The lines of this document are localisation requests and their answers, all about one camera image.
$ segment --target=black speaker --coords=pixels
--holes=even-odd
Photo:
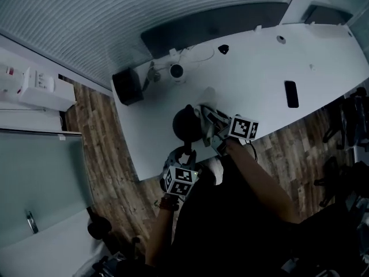
[[[196,117],[194,108],[190,104],[174,116],[173,131],[177,138],[185,143],[193,143],[201,139],[201,121]]]
[[[144,99],[140,78],[131,68],[113,75],[113,84],[119,100],[126,106]]]

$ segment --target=hand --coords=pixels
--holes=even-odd
[[[247,155],[247,150],[241,145],[238,139],[235,138],[229,138],[225,141],[226,148],[225,151],[231,156],[235,155]]]

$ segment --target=white desk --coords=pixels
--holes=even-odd
[[[172,131],[175,114],[194,104],[213,87],[217,108],[232,116],[258,120],[257,138],[287,126],[330,103],[369,77],[369,65],[346,26],[279,25],[249,31],[208,43],[215,55],[187,77],[151,83],[145,99],[127,107],[113,94],[131,158],[140,180],[160,174],[168,154],[183,143]],[[286,44],[276,40],[280,35]],[[229,45],[223,55],[218,46]],[[149,63],[136,68],[143,84]],[[296,83],[299,108],[288,108],[284,81]],[[202,141],[193,144],[197,161],[215,156]]]

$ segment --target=white cube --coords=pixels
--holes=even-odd
[[[197,171],[170,166],[164,177],[168,194],[187,196],[197,180]]]
[[[233,116],[228,135],[246,141],[254,140],[259,122],[242,116]]]

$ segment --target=black phone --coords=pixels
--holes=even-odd
[[[289,108],[299,107],[298,91],[296,83],[293,81],[284,81],[284,88],[286,89],[287,105]]]

